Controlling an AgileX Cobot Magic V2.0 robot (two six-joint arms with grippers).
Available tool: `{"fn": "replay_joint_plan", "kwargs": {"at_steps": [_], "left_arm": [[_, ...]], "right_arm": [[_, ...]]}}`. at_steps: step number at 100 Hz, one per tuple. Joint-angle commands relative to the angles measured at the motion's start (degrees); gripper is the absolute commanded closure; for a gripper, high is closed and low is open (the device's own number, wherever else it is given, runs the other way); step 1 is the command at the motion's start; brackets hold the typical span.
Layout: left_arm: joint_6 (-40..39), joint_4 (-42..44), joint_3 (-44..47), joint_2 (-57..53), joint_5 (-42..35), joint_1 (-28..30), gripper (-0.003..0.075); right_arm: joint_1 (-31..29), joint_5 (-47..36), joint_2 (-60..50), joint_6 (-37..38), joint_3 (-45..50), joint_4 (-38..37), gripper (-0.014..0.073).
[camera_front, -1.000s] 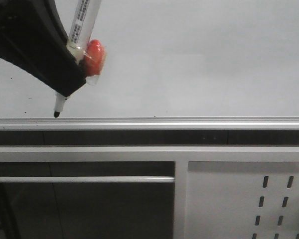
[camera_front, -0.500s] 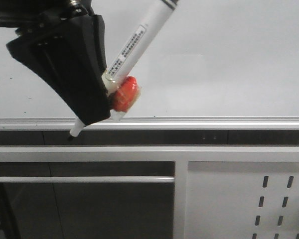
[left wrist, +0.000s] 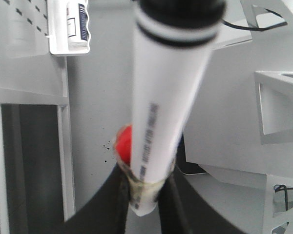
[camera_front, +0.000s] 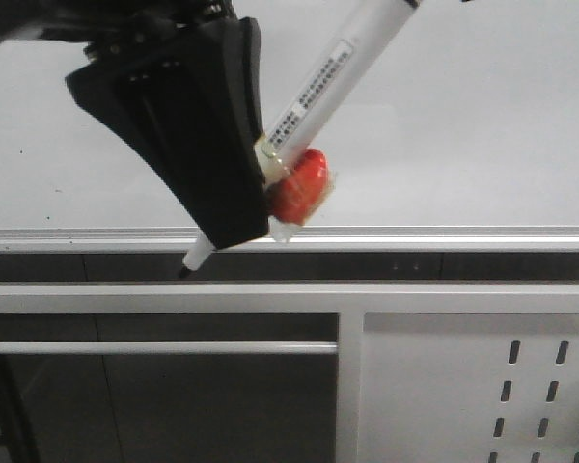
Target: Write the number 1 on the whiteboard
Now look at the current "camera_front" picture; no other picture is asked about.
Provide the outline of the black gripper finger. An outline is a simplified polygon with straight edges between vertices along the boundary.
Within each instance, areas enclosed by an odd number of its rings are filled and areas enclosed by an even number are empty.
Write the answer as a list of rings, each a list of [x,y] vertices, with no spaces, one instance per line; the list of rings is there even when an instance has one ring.
[[[71,73],[76,104],[155,171],[214,248],[268,233],[256,140],[239,130],[225,33],[187,33]]]

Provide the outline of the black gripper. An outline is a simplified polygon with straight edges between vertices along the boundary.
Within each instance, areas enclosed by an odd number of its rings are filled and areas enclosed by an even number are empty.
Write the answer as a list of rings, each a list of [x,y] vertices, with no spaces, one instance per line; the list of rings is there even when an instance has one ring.
[[[259,140],[261,30],[252,17],[236,18],[230,1],[0,1],[0,43],[7,40],[86,42],[111,48],[122,39],[169,41],[196,36],[215,24],[225,31],[226,80],[240,133]]]

